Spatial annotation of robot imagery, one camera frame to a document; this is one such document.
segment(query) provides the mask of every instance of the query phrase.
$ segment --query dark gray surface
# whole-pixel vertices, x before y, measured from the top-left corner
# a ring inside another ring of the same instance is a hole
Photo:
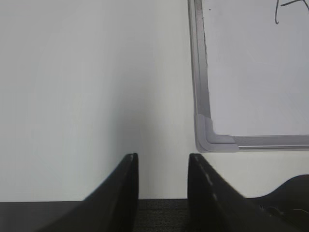
[[[80,203],[0,203],[0,232],[34,232]],[[139,200],[134,232],[182,232],[187,222],[187,199]]]
[[[79,203],[0,203],[0,232],[33,232],[60,218]]]
[[[134,232],[182,232],[187,222],[187,199],[139,200]]]

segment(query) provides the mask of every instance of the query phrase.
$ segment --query white wall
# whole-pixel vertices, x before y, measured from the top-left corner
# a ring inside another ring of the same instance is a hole
[[[0,202],[82,200],[130,152],[141,198],[186,197],[188,25],[185,0],[2,0]],[[255,196],[308,173],[308,154],[206,157]]]

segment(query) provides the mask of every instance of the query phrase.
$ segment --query black plastic object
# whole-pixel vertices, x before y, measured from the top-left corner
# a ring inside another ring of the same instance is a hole
[[[191,229],[203,232],[307,232],[309,228],[303,220],[290,223],[282,218],[281,210],[277,211],[278,206],[279,209],[297,207],[304,210],[303,213],[307,211],[308,176],[295,180],[297,182],[292,179],[265,197],[247,199],[225,182],[200,154],[191,154],[188,176]]]
[[[138,155],[126,155],[79,206],[38,232],[130,232],[138,192]]]

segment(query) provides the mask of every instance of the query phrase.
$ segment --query whiteboard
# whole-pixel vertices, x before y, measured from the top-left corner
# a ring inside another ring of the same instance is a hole
[[[218,134],[309,134],[309,10],[303,1],[203,0]]]

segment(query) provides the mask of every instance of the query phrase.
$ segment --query whiteboard frame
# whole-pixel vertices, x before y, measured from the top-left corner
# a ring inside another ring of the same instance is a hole
[[[195,115],[202,114],[204,117],[211,118],[202,0],[188,0],[188,5]],[[198,134],[199,128],[197,123],[195,123],[195,127],[196,134]],[[231,136],[231,138],[234,139],[239,149],[242,150],[309,149],[309,135]],[[197,147],[199,148],[198,135],[196,135],[196,140]],[[206,148],[199,148],[199,150],[209,151]]]

